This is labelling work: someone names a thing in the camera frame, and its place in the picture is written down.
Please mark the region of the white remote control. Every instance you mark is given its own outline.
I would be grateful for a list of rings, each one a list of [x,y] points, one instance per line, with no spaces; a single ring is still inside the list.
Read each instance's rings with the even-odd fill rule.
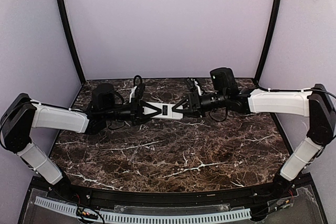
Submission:
[[[174,104],[155,103],[155,102],[149,102],[149,103],[162,109],[162,113],[160,115],[154,116],[150,119],[180,120],[183,118],[183,114],[175,113],[172,111],[172,107],[174,106]],[[151,112],[154,112],[154,110],[145,109],[145,113],[151,113]]]

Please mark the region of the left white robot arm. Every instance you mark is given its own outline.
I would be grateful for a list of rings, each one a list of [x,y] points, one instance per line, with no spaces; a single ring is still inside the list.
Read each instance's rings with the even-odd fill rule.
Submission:
[[[140,95],[130,103],[116,103],[122,96],[114,91],[94,94],[87,110],[47,105],[21,93],[1,118],[1,146],[19,156],[33,171],[52,186],[70,184],[67,175],[30,138],[32,128],[50,128],[94,135],[105,129],[108,121],[143,124],[155,116],[167,115],[166,105],[154,105]]]

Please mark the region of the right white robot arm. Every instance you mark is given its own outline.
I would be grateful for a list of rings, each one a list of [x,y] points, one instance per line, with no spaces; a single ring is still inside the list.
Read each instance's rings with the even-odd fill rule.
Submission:
[[[291,182],[335,139],[335,107],[330,95],[321,84],[301,90],[239,90],[234,84],[213,93],[190,93],[172,111],[193,118],[204,117],[206,112],[219,108],[241,114],[283,113],[308,117],[309,130],[306,137],[277,175],[277,179]]]

